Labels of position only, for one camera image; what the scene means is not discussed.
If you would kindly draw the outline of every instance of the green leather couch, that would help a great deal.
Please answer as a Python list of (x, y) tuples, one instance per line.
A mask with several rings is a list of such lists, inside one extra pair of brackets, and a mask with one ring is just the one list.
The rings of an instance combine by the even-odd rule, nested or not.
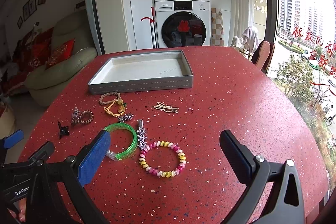
[(75, 43), (69, 59), (49, 69), (46, 65), (40, 66), (26, 78), (25, 86), (41, 106), (49, 106), (76, 74), (97, 56), (86, 10), (75, 12), (56, 23), (51, 51), (72, 38)]

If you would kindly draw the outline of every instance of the pink and yellow bracelet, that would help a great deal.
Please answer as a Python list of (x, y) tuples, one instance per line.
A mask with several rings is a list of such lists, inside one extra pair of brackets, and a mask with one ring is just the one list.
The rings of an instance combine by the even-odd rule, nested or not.
[[(180, 159), (180, 163), (179, 166), (173, 170), (173, 171), (168, 171), (168, 172), (163, 172), (157, 169), (154, 169), (152, 167), (150, 167), (147, 163), (146, 163), (146, 154), (149, 150), (151, 150), (154, 147), (159, 147), (159, 146), (164, 146), (164, 147), (169, 147), (171, 149), (173, 149), (179, 156)], [(148, 173), (154, 175), (154, 176), (158, 176), (158, 177), (163, 177), (163, 178), (170, 178), (170, 177), (174, 177), (176, 175), (179, 175), (183, 168), (186, 165), (186, 158), (185, 155), (183, 153), (183, 150), (180, 149), (176, 144), (170, 143), (170, 142), (165, 142), (165, 141), (158, 141), (158, 142), (154, 142), (151, 143), (150, 145), (146, 145), (146, 147), (141, 151), (140, 154), (140, 164), (142, 165), (142, 168), (144, 168)]]

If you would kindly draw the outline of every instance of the red speckled table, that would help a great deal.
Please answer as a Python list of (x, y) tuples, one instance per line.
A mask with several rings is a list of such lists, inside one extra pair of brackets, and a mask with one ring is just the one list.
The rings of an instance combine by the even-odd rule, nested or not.
[[(327, 190), (326, 169), (318, 147), (300, 115), (281, 91), (261, 71), (232, 48), (186, 47), (184, 53), (194, 73), (192, 89), (157, 90), (122, 94), (128, 103), (129, 122), (143, 119), (148, 141), (178, 143), (188, 163), (174, 178), (147, 174), (139, 165), (140, 150), (128, 159), (104, 158), (92, 182), (85, 186), (104, 216), (112, 223), (220, 223), (244, 190), (238, 183), (220, 146), (219, 135), (230, 129), (254, 155), (268, 161), (296, 163), (305, 202), (305, 214)], [(44, 113), (31, 134), (20, 161), (47, 140), (55, 144), (48, 162), (76, 155), (83, 145), (116, 118), (99, 105), (100, 96), (88, 93), (87, 84), (111, 56), (98, 56), (86, 66)], [(179, 114), (152, 108), (157, 102), (179, 107)], [(71, 127), (71, 134), (58, 139), (57, 121), (70, 125), (74, 107), (92, 109), (92, 124)], [(131, 141), (128, 132), (114, 132), (111, 149), (121, 152)], [(172, 170), (176, 154), (167, 148), (151, 150), (150, 166)], [(71, 215), (79, 220), (66, 191), (61, 193)], [(252, 217), (261, 213), (264, 195)]]

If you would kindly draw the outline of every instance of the sofa armrest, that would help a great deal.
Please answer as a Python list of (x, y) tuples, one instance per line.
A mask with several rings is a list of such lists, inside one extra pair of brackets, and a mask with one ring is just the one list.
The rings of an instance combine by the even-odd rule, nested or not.
[(45, 69), (46, 65), (40, 66), (28, 75), (25, 81), (25, 86), (28, 89), (41, 90), (61, 84), (78, 73), (96, 56), (96, 49), (89, 47), (80, 50), (69, 59), (58, 63), (49, 69)]

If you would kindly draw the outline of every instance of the sofa backrest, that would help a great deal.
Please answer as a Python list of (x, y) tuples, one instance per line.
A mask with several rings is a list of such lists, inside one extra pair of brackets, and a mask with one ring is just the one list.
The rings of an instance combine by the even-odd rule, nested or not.
[(51, 50), (72, 38), (75, 39), (72, 54), (87, 47), (95, 47), (86, 10), (68, 15), (56, 23), (51, 38)]

